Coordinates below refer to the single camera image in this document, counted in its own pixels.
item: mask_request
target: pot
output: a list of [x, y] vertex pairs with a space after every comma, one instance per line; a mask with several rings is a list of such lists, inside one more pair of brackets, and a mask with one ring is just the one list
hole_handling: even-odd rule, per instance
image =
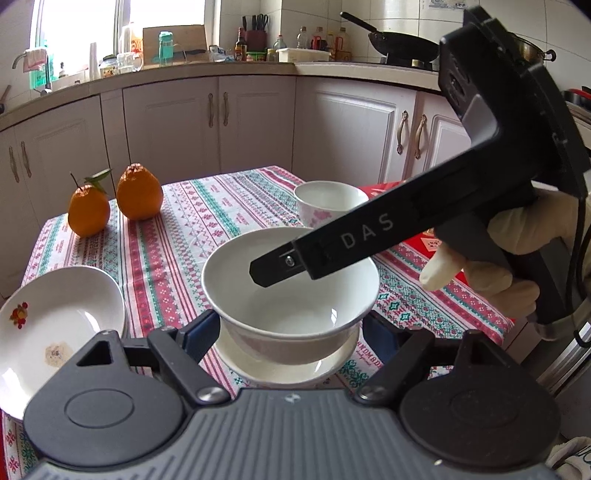
[[514, 33], [510, 34], [517, 44], [517, 49], [521, 57], [529, 64], [543, 63], [544, 61], [556, 60], [556, 52], [552, 49], [544, 51], [539, 48], [538, 45], [533, 44], [529, 40], [526, 40]]
[[421, 60], [423, 63], [429, 63], [439, 55], [439, 45], [426, 38], [406, 33], [380, 32], [373, 25], [347, 12], [341, 12], [340, 16], [368, 30], [371, 44], [382, 55], [401, 60]]

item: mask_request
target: gloved hand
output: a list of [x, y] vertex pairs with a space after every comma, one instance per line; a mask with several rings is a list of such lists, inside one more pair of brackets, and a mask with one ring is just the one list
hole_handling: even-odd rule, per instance
[[[524, 255], [538, 250], [550, 240], [562, 237], [569, 250], [574, 244], [577, 223], [577, 199], [562, 192], [538, 190], [539, 198], [532, 205], [498, 213], [488, 225], [488, 234], [502, 249]], [[591, 206], [587, 198], [586, 232], [591, 222]], [[583, 261], [585, 285], [591, 270], [591, 249]], [[487, 262], [474, 262], [452, 250], [445, 243], [427, 262], [419, 280], [425, 290], [439, 290], [463, 269], [470, 287], [487, 299], [503, 315], [522, 318], [535, 311], [540, 288], [535, 282], [513, 278], [506, 269]]]

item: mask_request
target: plastic bottle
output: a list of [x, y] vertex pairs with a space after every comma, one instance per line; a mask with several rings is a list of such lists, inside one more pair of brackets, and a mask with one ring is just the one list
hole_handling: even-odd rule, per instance
[[306, 27], [300, 28], [300, 33], [297, 36], [297, 48], [310, 48], [310, 40]]
[[277, 41], [275, 42], [275, 45], [273, 45], [273, 48], [275, 49], [275, 51], [280, 50], [282, 48], [287, 48], [287, 45], [285, 45], [285, 42], [283, 41], [283, 35], [277, 35]]

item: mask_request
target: black cable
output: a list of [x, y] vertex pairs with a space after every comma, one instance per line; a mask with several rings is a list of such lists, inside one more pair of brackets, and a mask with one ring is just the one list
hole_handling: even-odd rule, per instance
[[585, 342], [574, 322], [574, 308], [573, 308], [573, 283], [576, 283], [577, 290], [584, 300], [587, 297], [587, 292], [583, 284], [583, 260], [589, 241], [591, 239], [590, 229], [587, 229], [585, 239], [583, 239], [583, 230], [585, 224], [585, 213], [587, 210], [586, 200], [579, 200], [579, 207], [577, 209], [577, 226], [574, 233], [573, 251], [570, 254], [569, 272], [566, 277], [566, 292], [564, 293], [564, 301], [566, 309], [571, 312], [571, 320], [573, 321], [573, 336], [577, 344], [582, 348], [591, 348], [591, 342]]

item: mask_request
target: gray plastic base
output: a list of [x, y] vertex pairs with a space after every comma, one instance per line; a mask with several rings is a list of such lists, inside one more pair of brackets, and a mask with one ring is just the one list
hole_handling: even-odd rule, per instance
[[42, 462], [29, 480], [553, 480], [543, 465], [474, 473], [429, 457], [389, 410], [355, 404], [342, 390], [243, 389], [202, 408], [166, 450], [107, 472]]

